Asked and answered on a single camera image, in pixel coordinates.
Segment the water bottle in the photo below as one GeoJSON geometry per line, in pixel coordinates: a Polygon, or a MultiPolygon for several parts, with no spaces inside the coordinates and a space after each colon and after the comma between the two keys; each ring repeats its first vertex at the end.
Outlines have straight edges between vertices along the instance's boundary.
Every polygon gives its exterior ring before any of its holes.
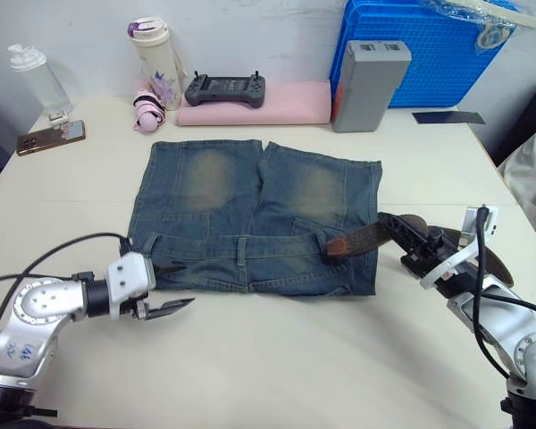
{"type": "Polygon", "coordinates": [[[185,73],[172,47],[167,24],[161,18],[140,18],[129,24],[127,33],[137,47],[150,89],[161,98],[167,110],[177,110],[182,97],[180,78],[185,73]]]}
{"type": "Polygon", "coordinates": [[[71,101],[52,73],[44,53],[35,47],[12,45],[8,47],[12,54],[10,65],[19,72],[29,89],[44,107],[50,122],[56,122],[71,112],[71,101]]]}

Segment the jeans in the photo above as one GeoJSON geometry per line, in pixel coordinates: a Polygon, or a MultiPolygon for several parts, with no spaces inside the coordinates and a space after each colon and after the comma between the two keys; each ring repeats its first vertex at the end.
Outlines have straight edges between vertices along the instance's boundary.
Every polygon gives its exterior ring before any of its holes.
{"type": "Polygon", "coordinates": [[[325,243],[376,222],[380,179],[380,162],[258,140],[156,142],[129,235],[160,289],[370,295],[377,252],[332,258],[325,243]]]}

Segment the black cable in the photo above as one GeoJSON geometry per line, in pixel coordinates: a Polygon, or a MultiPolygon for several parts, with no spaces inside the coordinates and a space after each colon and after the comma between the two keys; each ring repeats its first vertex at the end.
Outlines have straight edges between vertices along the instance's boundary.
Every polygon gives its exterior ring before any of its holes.
{"type": "Polygon", "coordinates": [[[497,371],[504,378],[508,378],[508,373],[500,366],[490,354],[489,350],[484,344],[482,339],[480,315],[481,315],[481,296],[482,296],[482,281],[484,280],[484,272],[486,271],[486,246],[484,245],[484,224],[489,215],[489,209],[487,207],[479,207],[476,211],[476,240],[479,249],[479,266],[476,271],[476,282],[474,284],[474,300],[473,300],[473,332],[474,338],[477,344],[481,348],[482,354],[489,360],[490,364],[496,368],[497,371]]]}
{"type": "Polygon", "coordinates": [[[45,259],[48,259],[54,253],[59,252],[60,250],[62,250],[64,248],[68,248],[69,246],[72,246],[72,245],[74,245],[76,243],[79,243],[81,241],[96,239],[98,237],[115,237],[116,239],[119,239],[122,254],[124,252],[126,252],[127,249],[130,249],[129,239],[127,239],[126,237],[123,237],[122,235],[116,234],[114,232],[98,232],[98,233],[95,233],[95,234],[84,235],[82,237],[78,237],[77,239],[66,241],[63,244],[60,244],[59,246],[56,246],[55,248],[52,248],[51,250],[48,250],[44,255],[42,255],[41,257],[36,259],[30,265],[28,265],[26,267],[26,269],[21,273],[21,277],[18,277],[17,280],[10,287],[10,289],[8,290],[8,293],[6,293],[6,296],[4,297],[4,300],[2,301],[2,304],[0,305],[0,320],[2,319],[2,316],[4,315],[4,311],[8,307],[8,303],[10,302],[10,299],[12,299],[12,296],[13,296],[14,292],[18,289],[18,286],[20,285],[21,281],[34,268],[36,268],[36,266],[41,264],[45,259]]]}
{"type": "Polygon", "coordinates": [[[483,292],[482,296],[484,298],[494,299],[496,301],[507,302],[509,304],[516,304],[517,306],[526,307],[536,312],[536,304],[532,304],[531,302],[524,301],[523,299],[503,297],[501,295],[494,295],[492,293],[487,293],[487,292],[483,292]]]}
{"type": "Polygon", "coordinates": [[[34,273],[28,273],[28,274],[7,274],[7,275],[1,275],[0,276],[0,282],[3,282],[4,280],[17,280],[19,278],[22,279],[41,279],[42,277],[55,277],[56,279],[60,280],[71,280],[71,277],[60,277],[59,275],[52,275],[52,274],[34,274],[34,273]]]}

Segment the white table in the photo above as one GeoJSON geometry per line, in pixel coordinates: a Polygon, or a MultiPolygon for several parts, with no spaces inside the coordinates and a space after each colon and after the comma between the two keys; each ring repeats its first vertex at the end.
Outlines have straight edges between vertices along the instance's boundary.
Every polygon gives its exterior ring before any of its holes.
{"type": "MultiPolygon", "coordinates": [[[[417,125],[389,110],[373,133],[329,126],[176,127],[134,130],[126,98],[90,98],[73,118],[86,140],[13,156],[0,176],[0,274],[17,273],[54,245],[94,231],[125,233],[156,140],[273,140],[330,156],[382,160],[379,208],[459,228],[467,206],[500,209],[490,247],[536,302],[536,234],[466,125],[417,125]]],[[[423,290],[381,248],[377,296],[299,300],[197,297],[179,313],[68,326],[35,405],[57,422],[121,428],[505,428],[504,380],[434,290],[423,290]]],[[[96,240],[53,257],[40,272],[94,270],[118,257],[96,240]]],[[[7,283],[0,284],[0,300],[7,283]]]]}

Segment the seam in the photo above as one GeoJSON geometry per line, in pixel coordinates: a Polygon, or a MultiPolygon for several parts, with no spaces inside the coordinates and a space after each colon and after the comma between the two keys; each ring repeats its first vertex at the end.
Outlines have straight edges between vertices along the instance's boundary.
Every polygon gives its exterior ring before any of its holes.
{"type": "Polygon", "coordinates": [[[143,172],[143,177],[141,178],[141,184],[139,186],[139,191],[135,197],[135,203],[133,204],[133,212],[131,213],[130,227],[128,230],[128,236],[133,237],[137,233],[137,225],[133,222],[133,216],[141,211],[143,208],[143,199],[145,199],[145,194],[147,193],[148,183],[153,179],[155,171],[155,152],[158,143],[154,143],[151,146],[151,153],[149,154],[149,161],[147,168],[143,172]]]}
{"type": "Polygon", "coordinates": [[[205,240],[208,239],[211,230],[211,212],[206,214],[205,218],[205,240]]]}
{"type": "MultiPolygon", "coordinates": [[[[183,259],[183,260],[186,260],[186,261],[202,261],[202,260],[215,260],[215,259],[230,259],[230,260],[234,260],[235,257],[234,257],[234,252],[229,252],[229,251],[221,251],[221,252],[212,252],[213,254],[212,255],[191,255],[189,252],[182,252],[182,251],[175,251],[173,250],[172,252],[169,252],[167,250],[161,250],[161,249],[158,249],[158,250],[153,250],[151,252],[153,255],[158,255],[158,256],[163,256],[163,257],[174,257],[175,259],[183,259]]],[[[305,253],[303,252],[297,252],[297,253],[278,253],[278,254],[274,254],[274,255],[262,255],[262,256],[258,256],[258,257],[246,257],[246,260],[250,260],[250,259],[271,259],[271,258],[275,258],[275,257],[311,257],[311,256],[315,256],[315,255],[321,255],[321,252],[319,251],[306,251],[305,253]]]]}
{"type": "Polygon", "coordinates": [[[348,216],[348,165],[343,164],[343,183],[342,183],[342,209],[343,213],[341,214],[341,229],[346,229],[346,217],[348,216]]]}
{"type": "Polygon", "coordinates": [[[353,159],[336,158],[334,156],[329,156],[329,155],[324,155],[324,154],[314,154],[312,152],[305,152],[299,149],[294,149],[293,147],[280,146],[277,143],[274,143],[273,141],[271,141],[270,143],[273,143],[274,149],[293,152],[294,154],[298,156],[302,156],[304,158],[315,158],[315,160],[326,160],[326,161],[331,161],[333,163],[345,162],[349,164],[350,166],[355,166],[355,167],[358,166],[361,168],[369,168],[370,165],[377,164],[380,162],[380,161],[355,161],[353,159]]]}
{"type": "Polygon", "coordinates": [[[367,219],[366,221],[368,223],[370,223],[373,219],[373,207],[372,207],[372,202],[373,202],[373,169],[369,169],[369,172],[368,172],[368,175],[369,175],[369,192],[367,193],[367,219]]]}
{"type": "Polygon", "coordinates": [[[250,145],[262,145],[262,141],[258,139],[248,140],[233,140],[233,139],[209,139],[209,140],[183,140],[183,141],[158,141],[159,147],[239,147],[250,145]]]}
{"type": "Polygon", "coordinates": [[[180,187],[180,170],[182,167],[182,161],[184,157],[184,149],[185,145],[184,142],[180,143],[180,148],[177,150],[179,152],[179,157],[177,159],[177,171],[175,172],[175,182],[171,186],[171,193],[169,194],[169,204],[167,208],[172,209],[175,207],[176,200],[177,200],[177,194],[179,193],[179,187],[180,187]]]}
{"type": "Polygon", "coordinates": [[[250,217],[248,218],[248,222],[247,222],[248,225],[247,225],[247,229],[246,229],[246,233],[248,235],[251,234],[251,232],[252,232],[252,225],[254,224],[256,210],[260,206],[260,201],[262,201],[262,194],[264,192],[263,167],[265,165],[268,165],[268,159],[270,157],[270,152],[271,152],[271,150],[268,150],[268,147],[266,148],[266,150],[264,150],[262,152],[262,154],[260,155],[260,159],[258,160],[257,172],[258,172],[258,177],[260,179],[260,192],[258,192],[258,197],[256,198],[254,208],[252,209],[250,217]]]}
{"type": "Polygon", "coordinates": [[[151,252],[153,251],[153,247],[155,246],[155,243],[159,240],[160,237],[161,236],[155,232],[149,233],[148,237],[143,243],[143,246],[141,247],[141,253],[143,253],[143,255],[145,256],[150,256],[151,252]]]}
{"type": "Polygon", "coordinates": [[[292,235],[291,237],[294,237],[294,232],[297,232],[298,229],[301,229],[301,228],[307,228],[309,229],[311,232],[314,232],[314,229],[316,230],[331,230],[331,231],[335,231],[335,232],[338,232],[340,234],[345,234],[345,230],[343,229],[340,229],[340,228],[336,228],[335,226],[329,226],[329,225],[324,225],[322,223],[318,223],[318,222],[315,222],[315,221],[309,221],[301,216],[294,216],[294,220],[292,221],[292,235]]]}
{"type": "Polygon", "coordinates": [[[209,290],[231,291],[231,292],[247,292],[247,287],[236,283],[223,282],[220,280],[206,279],[203,277],[191,279],[170,280],[164,277],[158,277],[157,289],[193,289],[194,287],[205,287],[209,290]],[[159,284],[159,281],[166,282],[166,285],[159,284]]]}
{"type": "Polygon", "coordinates": [[[309,281],[314,281],[314,280],[327,279],[338,273],[343,273],[347,271],[350,266],[351,264],[348,261],[346,261],[343,264],[335,266],[332,269],[325,271],[323,273],[304,273],[301,275],[296,275],[294,277],[267,280],[264,282],[251,282],[249,284],[249,287],[257,288],[257,287],[270,287],[270,286],[284,286],[288,284],[292,285],[292,284],[298,284],[301,282],[309,282],[309,281]]]}
{"type": "Polygon", "coordinates": [[[156,214],[134,214],[140,221],[167,221],[181,220],[185,222],[204,222],[210,212],[188,212],[188,213],[156,213],[156,214]]]}

